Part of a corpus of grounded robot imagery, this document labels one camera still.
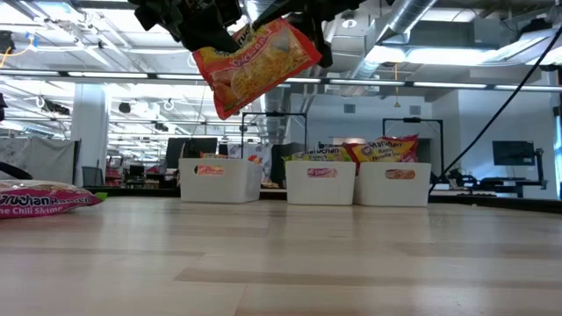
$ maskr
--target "pink noodle package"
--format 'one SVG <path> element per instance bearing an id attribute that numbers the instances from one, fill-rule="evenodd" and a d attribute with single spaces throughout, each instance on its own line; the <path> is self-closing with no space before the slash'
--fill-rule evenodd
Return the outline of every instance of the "pink noodle package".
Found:
<path id="1" fill-rule="evenodd" d="M 79 206 L 92 206 L 107 194 L 91 194 L 66 183 L 35 180 L 0 181 L 0 219 L 61 214 Z"/>

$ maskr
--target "exposed ceiling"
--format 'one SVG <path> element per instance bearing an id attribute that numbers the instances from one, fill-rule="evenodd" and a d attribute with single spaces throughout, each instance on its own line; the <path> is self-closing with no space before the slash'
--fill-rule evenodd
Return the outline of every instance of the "exposed ceiling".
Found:
<path id="1" fill-rule="evenodd" d="M 424 21 L 442 22 L 470 22 L 479 15 L 481 18 L 498 19 L 520 16 L 527 12 L 551 8 L 553 0 L 441 0 L 422 18 Z M 252 5 L 243 2 L 244 10 L 252 16 L 249 10 Z M 17 51 L 22 52 L 28 47 L 29 34 L 35 38 L 36 47 L 18 57 L 8 58 L 4 68 L 27 69 L 57 69 L 57 70 L 102 70 L 102 71 L 140 71 L 160 73 L 197 73 L 191 54 L 181 44 L 176 43 L 169 33 L 160 26 L 145 32 L 133 14 L 134 6 L 127 1 L 72 1 L 68 4 L 48 0 L 41 1 L 0 1 L 0 30 L 13 32 Z M 371 22 L 390 12 L 391 7 L 385 0 L 368 0 L 355 11 L 353 19 L 357 25 L 344 27 L 343 20 L 337 18 L 328 27 L 334 27 L 331 39 L 334 52 L 334 65 L 321 71 L 321 75 L 337 73 L 344 76 L 364 58 L 364 35 Z M 45 18 L 69 20 L 70 23 L 45 23 Z M 240 28 L 244 20 L 231 26 L 234 31 Z M 413 64 L 402 62 L 394 67 L 381 66 L 376 75 L 381 79 L 398 78 L 400 80 L 420 81 L 462 81 L 475 82 L 479 80 L 471 75 L 472 67 L 439 66 L 429 64 Z M 520 66 L 512 70 L 509 76 L 494 78 L 504 83 L 516 83 L 528 69 Z M 497 74 L 497 69 L 487 72 Z M 114 97 L 113 119 L 152 119 L 146 113 L 123 115 L 119 113 L 120 102 L 149 102 L 151 106 L 159 108 L 159 118 L 162 120 L 195 121 L 201 111 L 203 120 L 219 121 L 213 106 L 212 92 L 202 85 L 186 86 L 153 86 L 146 84 L 108 84 L 107 89 Z M 37 96 L 54 100 L 72 109 L 74 84 L 58 82 L 30 82 L 16 81 L 0 77 L 0 92 L 6 95 L 10 108 L 6 115 L 12 117 L 44 118 L 56 114 L 41 112 L 36 105 Z M 402 96 L 430 96 L 433 90 L 428 89 L 400 89 Z M 394 88 L 381 88 L 379 95 L 393 95 Z M 172 110 L 166 101 L 171 99 L 174 104 Z M 249 109 L 261 111 L 263 100 L 255 101 Z M 217 126 L 213 128 L 217 134 L 236 134 L 240 117 L 233 117 L 228 122 L 233 126 Z M 26 123 L 30 128 L 61 134 L 61 130 L 68 129 L 69 123 L 36 122 Z M 170 124 L 177 127 L 177 134 L 193 133 L 194 126 L 189 124 Z M 263 134 L 267 130 L 263 122 L 258 127 L 251 127 L 251 133 Z M 196 133 L 204 133 L 202 126 Z M 156 133 L 150 124 L 112 124 L 115 133 Z"/>

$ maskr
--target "light wood surface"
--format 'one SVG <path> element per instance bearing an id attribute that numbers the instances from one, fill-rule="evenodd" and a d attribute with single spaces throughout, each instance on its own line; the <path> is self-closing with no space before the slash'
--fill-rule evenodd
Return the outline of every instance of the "light wood surface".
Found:
<path id="1" fill-rule="evenodd" d="M 0 221 L 0 314 L 562 315 L 562 217 L 111 197 Z"/>

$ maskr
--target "white column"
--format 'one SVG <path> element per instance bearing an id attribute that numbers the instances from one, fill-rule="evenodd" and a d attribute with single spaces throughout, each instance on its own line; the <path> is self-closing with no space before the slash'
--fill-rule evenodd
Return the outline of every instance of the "white column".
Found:
<path id="1" fill-rule="evenodd" d="M 98 167 L 105 175 L 110 109 L 103 84 L 76 84 L 70 139 L 82 142 L 75 185 L 83 185 L 82 166 Z"/>

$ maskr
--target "bin label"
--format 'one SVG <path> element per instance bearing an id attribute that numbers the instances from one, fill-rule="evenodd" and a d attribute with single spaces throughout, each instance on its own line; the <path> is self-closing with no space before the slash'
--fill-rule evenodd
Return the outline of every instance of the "bin label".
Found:
<path id="1" fill-rule="evenodd" d="M 386 179 L 390 180 L 412 180 L 415 178 L 415 171 L 404 169 L 388 169 Z"/>
<path id="2" fill-rule="evenodd" d="M 198 165 L 195 173 L 198 176 L 222 176 L 225 169 L 222 166 Z"/>
<path id="3" fill-rule="evenodd" d="M 306 171 L 308 177 L 312 178 L 335 178 L 337 170 L 334 168 L 310 168 Z"/>

